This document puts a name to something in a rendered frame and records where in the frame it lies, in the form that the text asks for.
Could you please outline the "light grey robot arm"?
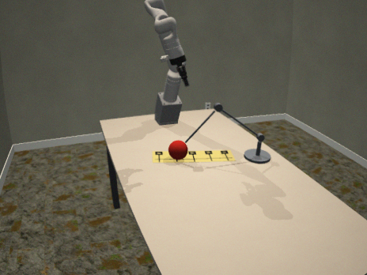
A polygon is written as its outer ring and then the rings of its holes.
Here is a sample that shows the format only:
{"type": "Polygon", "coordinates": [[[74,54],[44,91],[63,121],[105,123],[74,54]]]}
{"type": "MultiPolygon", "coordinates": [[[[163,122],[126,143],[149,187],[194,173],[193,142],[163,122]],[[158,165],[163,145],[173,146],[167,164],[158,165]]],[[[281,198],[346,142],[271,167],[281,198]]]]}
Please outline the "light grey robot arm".
{"type": "Polygon", "coordinates": [[[167,61],[168,63],[169,71],[163,99],[166,102],[173,103],[177,100],[182,78],[176,70],[177,65],[172,66],[169,59],[179,58],[184,55],[177,36],[176,20],[173,17],[168,17],[163,0],[145,0],[144,6],[155,20],[154,28],[165,51],[165,55],[161,56],[161,62],[167,61]]]}

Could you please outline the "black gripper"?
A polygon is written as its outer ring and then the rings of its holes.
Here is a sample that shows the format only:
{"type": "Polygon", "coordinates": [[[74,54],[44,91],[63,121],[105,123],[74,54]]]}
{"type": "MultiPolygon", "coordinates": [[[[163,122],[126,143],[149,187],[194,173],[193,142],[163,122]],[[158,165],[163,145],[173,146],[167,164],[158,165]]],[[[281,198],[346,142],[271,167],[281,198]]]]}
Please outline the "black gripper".
{"type": "Polygon", "coordinates": [[[183,80],[184,86],[189,86],[188,80],[187,80],[187,72],[185,70],[185,66],[182,65],[183,62],[186,61],[185,55],[180,56],[179,58],[169,59],[171,62],[171,65],[177,65],[177,71],[179,72],[179,75],[181,75],[181,78],[183,80]],[[186,72],[186,73],[185,73],[186,72]]]}

